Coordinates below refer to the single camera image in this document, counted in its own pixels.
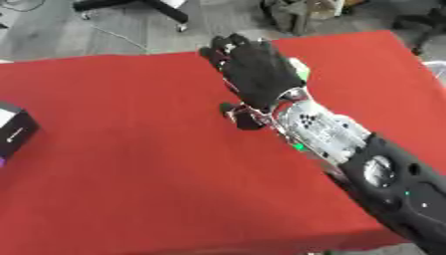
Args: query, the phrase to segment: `floor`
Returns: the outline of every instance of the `floor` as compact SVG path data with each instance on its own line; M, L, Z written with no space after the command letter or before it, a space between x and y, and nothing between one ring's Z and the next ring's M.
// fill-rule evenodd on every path
M16 8L26 8L41 0L24 0ZM175 23L142 4L108 8L95 13L91 21L81 20L71 9L72 0L47 0L28 13L4 11L0 20L11 26L0 30L0 59L28 61L96 54L160 54L195 51L214 35L237 31L251 38L292 37L275 31L262 19L259 0L189 0L181 7L190 15L189 30L178 34ZM354 15L313 22L309 36L388 29L393 17L404 13L425 13L435 0L372 0L356 8ZM128 41L104 33L93 26L123 35ZM422 28L394 31L409 42ZM426 46L423 60L446 60L446 36ZM413 245L385 247L369 252L342 252L336 255L418 255Z

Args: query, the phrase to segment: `red fabric surface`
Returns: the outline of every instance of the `red fabric surface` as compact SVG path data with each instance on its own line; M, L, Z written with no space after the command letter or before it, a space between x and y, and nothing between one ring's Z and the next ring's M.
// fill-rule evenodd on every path
M446 97L389 32L280 40L310 91L446 171ZM217 113L233 100L195 53L0 66L0 100L42 129L0 171L0 254L145 254L400 241L272 132Z

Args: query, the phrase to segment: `finger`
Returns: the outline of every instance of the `finger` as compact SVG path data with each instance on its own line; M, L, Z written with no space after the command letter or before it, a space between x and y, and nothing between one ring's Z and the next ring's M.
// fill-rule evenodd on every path
M236 46L229 38L216 36L211 41L211 48L215 51L220 51L223 54L229 54Z
M235 46L242 46L242 45L250 43L248 38L246 38L242 35L239 35L239 34L232 34L229 36L229 39Z
M212 50L209 47L202 47L198 50L198 53L200 54L201 57L209 60L210 56L212 55Z
M211 65L217 69L218 71L222 71L223 66L227 62L227 57L222 55L220 52L216 52L211 50L210 48L201 48L200 49L200 55L207 59Z

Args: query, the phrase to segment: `robotic hand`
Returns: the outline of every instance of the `robotic hand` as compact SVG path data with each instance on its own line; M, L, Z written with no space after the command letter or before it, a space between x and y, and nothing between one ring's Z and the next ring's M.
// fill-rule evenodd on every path
M431 167L349 117L318 104L302 63L270 43L233 34L200 54L242 101L220 110L240 129L269 127L315 155L328 177L367 213L426 253L446 253L446 181Z

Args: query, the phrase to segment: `wire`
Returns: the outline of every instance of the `wire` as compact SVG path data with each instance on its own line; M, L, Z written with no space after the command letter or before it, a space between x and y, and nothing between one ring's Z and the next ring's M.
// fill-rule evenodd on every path
M40 8L42 5L45 4L45 2L47 2L47 0L42 0L42 2L40 2L38 5L36 5L36 6L32 7L32 8L29 8L29 9L24 9L24 10L16 9L14 7L6 6L4 4L0 4L0 8L8 9L8 10L15 11L15 12L31 12L31 11L34 11L34 10ZM5 3L7 3L7 4L15 4L15 2L11 2L9 0L6 0Z
M118 37L118 38L121 38L121 39L126 40L128 43L131 43L132 45L135 45L135 46L137 46L137 48L139 48L139 49L141 49L142 51L144 51L144 54L149 54L149 53L150 53L150 51L149 51L145 46L133 42L133 40L131 40L129 37L126 37L126 36L117 34L117 33L112 32L112 31L108 31L108 30L102 29L102 28L100 28L100 27L98 27L98 26L96 26L96 25L94 25L94 24L91 24L91 26L92 26L94 29L98 29L99 31L101 31L101 32L103 32L103 33L106 33L106 34L109 34L109 35L113 35L113 36L115 36L115 37Z

